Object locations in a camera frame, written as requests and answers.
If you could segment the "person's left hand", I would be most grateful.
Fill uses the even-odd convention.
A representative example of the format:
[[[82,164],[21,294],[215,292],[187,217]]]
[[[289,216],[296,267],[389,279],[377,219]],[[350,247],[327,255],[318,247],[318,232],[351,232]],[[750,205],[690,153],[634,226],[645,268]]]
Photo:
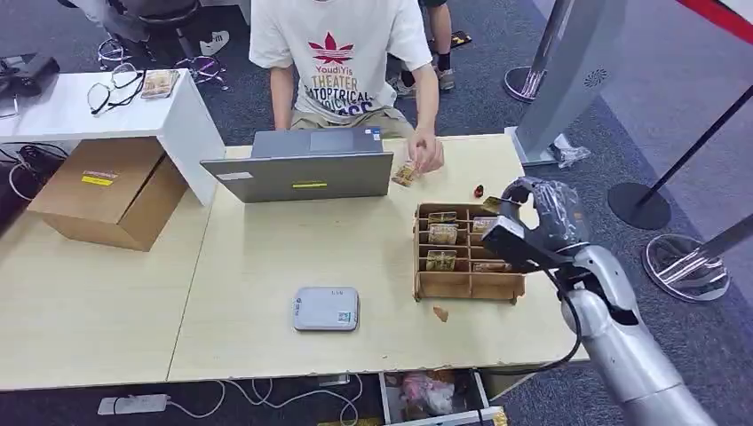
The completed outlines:
[[[416,129],[408,140],[408,157],[413,162],[415,170],[424,174],[438,170],[444,165],[444,148],[433,130]]]

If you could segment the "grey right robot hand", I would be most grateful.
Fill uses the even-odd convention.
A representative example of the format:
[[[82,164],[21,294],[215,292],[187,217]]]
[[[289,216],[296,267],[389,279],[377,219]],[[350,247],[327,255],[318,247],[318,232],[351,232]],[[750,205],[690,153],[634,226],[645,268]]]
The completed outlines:
[[[505,201],[524,204],[529,196],[538,215],[535,235],[550,251],[563,252],[590,241],[583,205],[575,189],[557,180],[519,177],[502,192]]]

